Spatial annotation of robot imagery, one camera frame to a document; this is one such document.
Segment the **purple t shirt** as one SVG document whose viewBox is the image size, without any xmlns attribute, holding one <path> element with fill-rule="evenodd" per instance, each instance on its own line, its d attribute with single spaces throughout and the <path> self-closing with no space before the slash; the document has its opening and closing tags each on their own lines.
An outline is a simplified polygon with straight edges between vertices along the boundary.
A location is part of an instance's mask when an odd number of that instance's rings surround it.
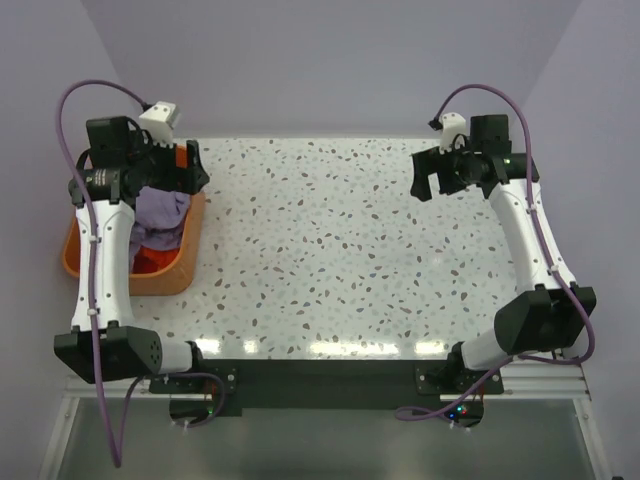
<svg viewBox="0 0 640 480">
<path fill-rule="evenodd" d="M 189 194 L 144 187 L 136 199 L 129 253 L 135 256 L 141 247 L 156 251 L 179 248 L 190 205 Z"/>
</svg>

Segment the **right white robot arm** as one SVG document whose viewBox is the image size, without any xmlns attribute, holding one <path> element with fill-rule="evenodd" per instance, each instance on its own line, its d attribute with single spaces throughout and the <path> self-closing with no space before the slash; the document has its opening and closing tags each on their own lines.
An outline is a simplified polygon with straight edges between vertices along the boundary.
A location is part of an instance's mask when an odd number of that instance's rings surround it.
<svg viewBox="0 0 640 480">
<path fill-rule="evenodd" d="M 455 344 L 445 365 L 429 376 L 438 387 L 466 393 L 481 372 L 508 359 L 542 354 L 549 361 L 550 352 L 572 347 L 587 330 L 596 295 L 566 266 L 546 218 L 538 171 L 525 154 L 513 152 L 507 117 L 465 120 L 445 113 L 430 125 L 440 141 L 413 154 L 411 195 L 431 200 L 430 176 L 442 195 L 480 188 L 503 228 L 516 273 L 516 296 L 497 311 L 492 328 Z"/>
</svg>

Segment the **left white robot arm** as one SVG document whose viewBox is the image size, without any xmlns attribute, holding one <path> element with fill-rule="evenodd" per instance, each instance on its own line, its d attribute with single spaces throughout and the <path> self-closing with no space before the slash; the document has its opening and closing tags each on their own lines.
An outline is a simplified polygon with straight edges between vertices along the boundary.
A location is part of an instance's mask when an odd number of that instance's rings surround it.
<svg viewBox="0 0 640 480">
<path fill-rule="evenodd" d="M 171 374 L 185 392 L 200 390 L 207 368 L 191 342 L 164 341 L 135 326 L 130 301 L 129 245 L 136 199 L 145 187 L 197 194 L 208 183 L 199 145 L 173 140 L 175 113 L 159 103 L 138 119 L 86 123 L 89 147 L 74 162 L 69 193 L 79 232 L 79 288 L 68 333 L 54 353 L 90 384 Z"/>
</svg>

